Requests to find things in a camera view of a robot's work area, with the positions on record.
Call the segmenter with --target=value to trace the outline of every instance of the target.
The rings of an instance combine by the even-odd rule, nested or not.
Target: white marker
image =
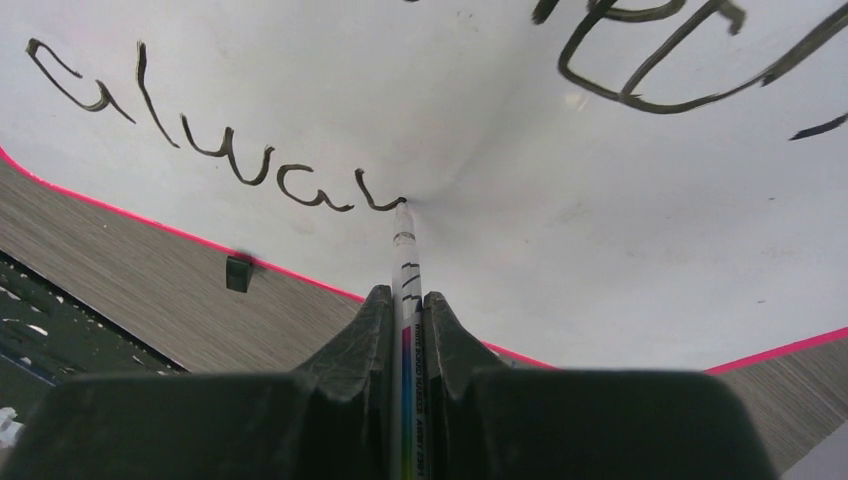
[[[392,368],[393,480],[429,478],[427,399],[424,396],[424,331],[421,324],[421,275],[415,229],[406,203],[398,204],[394,221],[392,302],[395,331]]]

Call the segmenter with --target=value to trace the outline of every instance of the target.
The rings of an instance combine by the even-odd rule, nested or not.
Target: white writing surface
[[[556,365],[846,326],[848,4],[657,3],[6,1],[0,146],[360,295],[405,197],[425,291]]]

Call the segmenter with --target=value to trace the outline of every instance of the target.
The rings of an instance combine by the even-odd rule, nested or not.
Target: pink border
[[[116,207],[114,205],[109,205],[108,203],[101,202],[100,200],[95,200],[94,198],[85,196],[81,193],[77,193],[77,192],[68,190],[67,188],[56,185],[55,183],[50,183],[50,182],[36,176],[32,172],[30,172],[29,170],[27,170],[23,166],[21,166],[19,163],[12,160],[12,157],[10,157],[6,153],[6,151],[3,150],[3,147],[0,147],[0,159],[5,160],[6,163],[8,163],[9,165],[12,166],[12,168],[14,168],[18,172],[20,172],[22,175],[28,177],[30,180],[34,181],[35,183],[38,183],[39,185],[47,187],[50,190],[53,190],[55,192],[59,192],[63,195],[67,195],[67,196],[75,198],[77,200],[81,200],[85,203],[95,205],[97,207],[108,210],[110,212],[114,212],[114,213],[117,213],[119,215],[129,217],[133,220],[136,220],[136,221],[139,221],[141,223],[150,225],[150,226],[158,228],[160,230],[164,230],[164,231],[171,233],[171,234],[174,234],[178,237],[182,237],[182,238],[191,240],[193,242],[199,243],[199,244],[201,244],[205,247],[209,247],[209,248],[212,248],[214,250],[218,250],[220,252],[226,253],[227,255],[243,255],[242,252],[237,252],[237,251],[235,251],[231,248],[227,248],[223,245],[219,245],[217,243],[210,242],[209,240],[206,240],[205,238],[200,238],[196,235],[192,235],[190,233],[183,232],[182,230],[177,230],[174,227],[159,223],[155,220],[151,220],[151,219],[143,217],[141,215],[137,215],[135,213],[132,213],[132,212],[124,210],[122,208]],[[320,288],[323,288],[325,290],[329,290],[330,292],[333,292],[337,295],[341,295],[343,297],[347,297],[347,298],[356,300],[357,302],[362,302],[362,301],[365,300],[365,298],[360,296],[360,295],[356,295],[354,293],[347,292],[345,290],[334,287],[332,285],[329,285],[329,284],[326,284],[326,283],[323,283],[323,282],[319,282],[317,280],[313,280],[313,279],[311,279],[307,276],[301,275],[301,274],[293,272],[291,270],[287,270],[283,267],[274,265],[272,263],[268,263],[266,261],[259,260],[259,259],[252,259],[252,260],[255,264],[259,265],[260,267],[267,268],[269,270],[273,270],[275,272],[282,273],[283,275],[288,275],[292,278],[296,278],[297,280],[306,282],[310,285],[315,285],[316,287],[320,287]],[[710,369],[706,370],[706,372],[716,375],[716,374],[728,372],[730,370],[735,370],[737,368],[747,367],[749,365],[753,365],[755,363],[762,362],[764,360],[769,360],[769,359],[772,359],[772,358],[781,357],[783,355],[788,355],[790,353],[795,353],[797,351],[804,350],[804,349],[811,348],[811,347],[815,347],[817,345],[821,345],[821,344],[824,344],[824,343],[840,340],[840,339],[843,339],[843,338],[846,338],[846,337],[848,337],[848,327],[841,328],[839,330],[834,330],[832,332],[825,333],[825,334],[822,334],[822,335],[818,335],[818,336],[808,338],[808,339],[805,339],[805,340],[800,340],[798,342],[790,343],[789,345],[784,345],[782,347],[778,347],[778,348],[775,348],[775,349],[772,349],[772,350],[768,350],[768,351],[765,351],[765,352],[762,352],[762,353],[758,353],[756,355],[751,355],[750,357],[741,358],[739,360],[735,360],[735,361],[730,362],[730,363],[725,363],[724,365],[719,365],[717,367],[710,368]],[[494,345],[494,344],[491,344],[491,343],[488,343],[488,342],[482,342],[482,343],[484,345],[486,345],[487,347],[489,347],[491,350],[493,350],[493,351],[495,351],[499,354],[512,357],[515,360],[518,360],[518,361],[521,361],[521,362],[524,362],[524,363],[527,363],[527,364],[530,364],[530,365],[533,365],[533,366],[536,366],[536,367],[555,368],[552,365],[548,365],[547,363],[543,363],[543,362],[540,362],[538,360],[532,359],[530,357],[521,355],[519,353],[512,352],[512,351],[507,350],[503,347],[499,347],[497,345]]]

